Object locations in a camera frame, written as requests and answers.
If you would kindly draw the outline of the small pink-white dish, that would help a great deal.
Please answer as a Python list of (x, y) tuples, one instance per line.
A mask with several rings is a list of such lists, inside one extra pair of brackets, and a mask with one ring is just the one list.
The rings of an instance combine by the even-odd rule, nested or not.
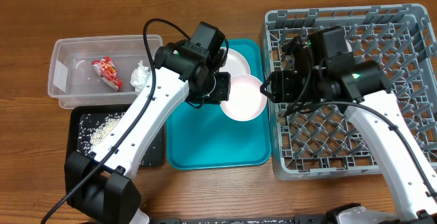
[(223, 113), (238, 122), (258, 117), (264, 110), (267, 97), (260, 92), (262, 82), (250, 74), (231, 77), (229, 99), (222, 101)]

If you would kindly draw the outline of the large white plate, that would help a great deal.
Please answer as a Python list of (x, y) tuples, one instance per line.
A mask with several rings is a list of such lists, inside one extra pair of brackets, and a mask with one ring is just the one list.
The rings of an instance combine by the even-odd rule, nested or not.
[(231, 77), (251, 73), (251, 69), (246, 58), (232, 48), (230, 48), (227, 52), (227, 60), (225, 65), (220, 67), (218, 71), (228, 72)]

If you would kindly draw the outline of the white tissue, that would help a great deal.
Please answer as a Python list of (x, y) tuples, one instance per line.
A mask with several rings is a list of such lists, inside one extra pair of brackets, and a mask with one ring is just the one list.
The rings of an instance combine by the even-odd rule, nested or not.
[(150, 68), (143, 65), (143, 61), (140, 60), (138, 67), (132, 71), (130, 84), (134, 87), (136, 92), (140, 92), (147, 83), (150, 77)]

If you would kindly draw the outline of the red snack wrapper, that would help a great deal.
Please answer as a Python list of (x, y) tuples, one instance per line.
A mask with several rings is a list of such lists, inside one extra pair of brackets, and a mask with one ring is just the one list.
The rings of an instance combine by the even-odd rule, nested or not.
[(119, 92), (123, 82), (118, 79), (117, 70), (110, 57), (92, 61), (92, 66), (100, 78), (116, 92)]

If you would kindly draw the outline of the white rice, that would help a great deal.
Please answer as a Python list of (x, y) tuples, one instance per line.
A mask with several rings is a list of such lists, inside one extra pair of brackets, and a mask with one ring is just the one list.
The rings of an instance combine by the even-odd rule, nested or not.
[(79, 120), (77, 150), (87, 154), (99, 144), (123, 117), (121, 113), (86, 113)]

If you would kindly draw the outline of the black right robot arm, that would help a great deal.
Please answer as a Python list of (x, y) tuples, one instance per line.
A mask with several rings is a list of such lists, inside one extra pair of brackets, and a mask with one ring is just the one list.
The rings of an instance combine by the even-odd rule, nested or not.
[(288, 103), (287, 115), (336, 105), (363, 137), (395, 202), (395, 214), (350, 203), (329, 210), (323, 223), (435, 223), (436, 172), (405, 123), (378, 63), (356, 63), (342, 27), (329, 27), (282, 45), (292, 70), (271, 73), (260, 92)]

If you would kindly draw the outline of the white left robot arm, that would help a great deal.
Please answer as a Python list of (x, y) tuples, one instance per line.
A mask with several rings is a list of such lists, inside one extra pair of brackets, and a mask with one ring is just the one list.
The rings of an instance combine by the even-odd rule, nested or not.
[(66, 195), (42, 218), (63, 205), (100, 223), (150, 223), (140, 209), (133, 180), (142, 158), (171, 113), (183, 102), (195, 109), (229, 99), (225, 65), (229, 42), (217, 27), (200, 22), (192, 36), (147, 50), (151, 77), (113, 130), (88, 154), (68, 149)]

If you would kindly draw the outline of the grey dishwasher rack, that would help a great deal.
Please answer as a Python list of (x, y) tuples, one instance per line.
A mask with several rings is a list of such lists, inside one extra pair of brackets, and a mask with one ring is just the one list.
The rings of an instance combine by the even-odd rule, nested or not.
[[(290, 66), (281, 47), (340, 26), (355, 60), (376, 61), (388, 76), (399, 108), (431, 165), (436, 164), (436, 37), (419, 4), (271, 10), (260, 36), (265, 75)], [(286, 115), (269, 103), (272, 167), (280, 180), (312, 180), (379, 173), (365, 142), (334, 105)]]

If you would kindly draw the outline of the teal serving tray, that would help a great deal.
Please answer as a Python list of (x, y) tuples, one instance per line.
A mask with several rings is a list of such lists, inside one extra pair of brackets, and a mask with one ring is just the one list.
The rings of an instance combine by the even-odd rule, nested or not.
[(195, 109), (182, 103), (169, 116), (167, 160), (176, 169), (211, 169), (262, 165), (271, 154), (268, 109), (238, 122), (217, 104)]

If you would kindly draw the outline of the black plastic tray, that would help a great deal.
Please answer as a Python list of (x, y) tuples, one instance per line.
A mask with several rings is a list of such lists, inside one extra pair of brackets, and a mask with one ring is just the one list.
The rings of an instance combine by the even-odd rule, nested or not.
[[(73, 151), (77, 151), (77, 137), (79, 133), (79, 120), (82, 115), (86, 113), (121, 113), (126, 112), (129, 108), (129, 104), (111, 104), (111, 105), (99, 105), (99, 106), (86, 106), (76, 107), (72, 110), (70, 116), (70, 127), (68, 132), (68, 143), (66, 149), (66, 158)], [(155, 136), (151, 145), (145, 152), (140, 167), (157, 167), (164, 164), (165, 161), (165, 127), (162, 126), (158, 134)]]

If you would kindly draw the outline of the clear plastic bin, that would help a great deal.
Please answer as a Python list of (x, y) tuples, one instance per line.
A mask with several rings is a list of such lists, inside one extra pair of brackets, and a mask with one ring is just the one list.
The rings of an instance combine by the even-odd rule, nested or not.
[[(92, 62), (110, 57), (123, 82), (117, 92), (94, 70)], [(143, 36), (94, 36), (56, 41), (48, 71), (48, 95), (63, 109), (103, 104), (128, 104), (138, 92), (131, 74), (142, 62), (148, 66)]]

